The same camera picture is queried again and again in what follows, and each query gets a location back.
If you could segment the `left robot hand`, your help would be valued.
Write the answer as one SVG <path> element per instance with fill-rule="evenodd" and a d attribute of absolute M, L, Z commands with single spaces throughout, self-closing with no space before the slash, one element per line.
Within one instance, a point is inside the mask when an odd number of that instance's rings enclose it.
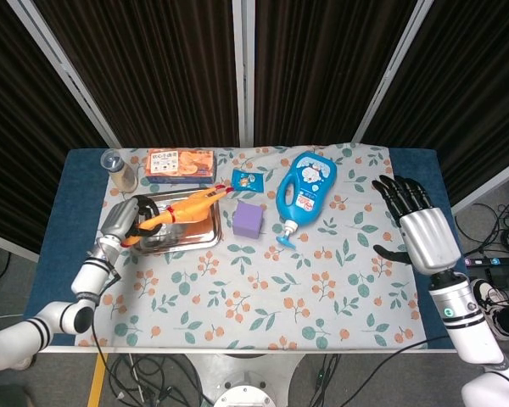
<path fill-rule="evenodd" d="M 100 231 L 103 236 L 117 238 L 125 248 L 135 246 L 144 237 L 154 236 L 162 228 L 161 224 L 141 226 L 138 222 L 140 216 L 152 220 L 158 215 L 159 209 L 151 198 L 135 195 L 110 210 Z"/>

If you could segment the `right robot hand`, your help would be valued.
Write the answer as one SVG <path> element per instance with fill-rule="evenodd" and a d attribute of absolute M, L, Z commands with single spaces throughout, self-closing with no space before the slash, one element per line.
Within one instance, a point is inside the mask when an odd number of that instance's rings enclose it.
<path fill-rule="evenodd" d="M 456 265 L 461 251 L 449 222 L 419 182 L 401 176 L 380 176 L 372 181 L 372 186 L 386 203 L 406 247 L 405 252 L 391 252 L 375 245 L 373 249 L 379 256 L 412 265 L 425 276 L 445 272 Z"/>

